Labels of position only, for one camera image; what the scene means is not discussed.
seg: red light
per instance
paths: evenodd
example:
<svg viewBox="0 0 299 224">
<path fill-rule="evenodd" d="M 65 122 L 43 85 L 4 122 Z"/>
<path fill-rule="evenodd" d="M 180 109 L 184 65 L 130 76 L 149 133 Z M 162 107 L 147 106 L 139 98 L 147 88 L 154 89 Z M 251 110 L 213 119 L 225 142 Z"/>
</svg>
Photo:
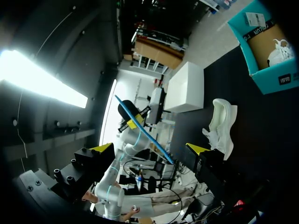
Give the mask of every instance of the red light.
<svg viewBox="0 0 299 224">
<path fill-rule="evenodd" d="M 239 200 L 239 201 L 237 202 L 237 204 L 234 205 L 234 207 L 235 207 L 235 206 L 239 206 L 239 205 L 243 205 L 243 204 L 245 204 L 245 203 L 244 203 L 242 200 Z"/>
</svg>

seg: person's hand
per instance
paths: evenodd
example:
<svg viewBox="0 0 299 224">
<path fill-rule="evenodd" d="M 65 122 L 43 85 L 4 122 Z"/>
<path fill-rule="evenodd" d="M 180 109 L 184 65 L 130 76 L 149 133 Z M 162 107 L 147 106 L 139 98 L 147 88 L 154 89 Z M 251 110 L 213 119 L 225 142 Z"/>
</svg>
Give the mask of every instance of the person's hand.
<svg viewBox="0 0 299 224">
<path fill-rule="evenodd" d="M 136 214 L 136 213 L 138 213 L 138 212 L 140 212 L 140 209 L 139 209 L 139 208 L 137 208 L 137 210 L 133 210 L 133 207 L 132 207 L 132 209 L 131 209 L 131 213 L 132 213 L 132 214 Z"/>
</svg>

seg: label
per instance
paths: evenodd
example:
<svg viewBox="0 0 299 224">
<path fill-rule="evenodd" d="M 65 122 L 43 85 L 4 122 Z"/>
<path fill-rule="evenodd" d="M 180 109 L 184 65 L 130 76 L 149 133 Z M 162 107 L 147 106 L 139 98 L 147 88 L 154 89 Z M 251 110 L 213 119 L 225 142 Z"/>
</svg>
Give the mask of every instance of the label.
<svg viewBox="0 0 299 224">
<path fill-rule="evenodd" d="M 251 30 L 250 32 L 248 32 L 247 34 L 245 34 L 243 36 L 243 38 L 248 41 L 249 39 L 251 39 L 252 37 L 255 37 L 256 35 L 260 34 L 261 32 L 270 29 L 271 27 L 273 27 L 275 25 L 275 22 L 273 19 L 270 19 L 266 22 L 266 27 L 257 27 L 254 28 L 253 30 Z"/>
<path fill-rule="evenodd" d="M 266 27 L 265 17 L 262 13 L 246 13 L 251 27 Z"/>
<path fill-rule="evenodd" d="M 278 77 L 279 80 L 279 85 L 285 85 L 291 82 L 291 75 L 290 74 L 286 74 L 283 76 Z"/>
</svg>

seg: bottle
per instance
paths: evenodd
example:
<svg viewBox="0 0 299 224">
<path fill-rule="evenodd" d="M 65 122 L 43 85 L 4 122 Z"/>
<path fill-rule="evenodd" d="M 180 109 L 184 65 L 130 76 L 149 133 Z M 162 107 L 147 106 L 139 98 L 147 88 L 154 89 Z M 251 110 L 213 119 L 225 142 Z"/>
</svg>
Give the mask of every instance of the bottle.
<svg viewBox="0 0 299 224">
<path fill-rule="evenodd" d="M 228 0 L 214 0 L 219 6 L 221 6 L 224 9 L 229 9 L 230 3 Z"/>
</svg>

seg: white paper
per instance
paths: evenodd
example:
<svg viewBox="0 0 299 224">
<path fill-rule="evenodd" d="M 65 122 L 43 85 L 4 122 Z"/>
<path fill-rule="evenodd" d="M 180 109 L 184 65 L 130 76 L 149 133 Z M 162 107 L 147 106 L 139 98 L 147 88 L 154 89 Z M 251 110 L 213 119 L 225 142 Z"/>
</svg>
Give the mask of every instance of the white paper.
<svg viewBox="0 0 299 224">
<path fill-rule="evenodd" d="M 251 27 L 266 27 L 265 17 L 262 13 L 246 13 Z"/>
</svg>

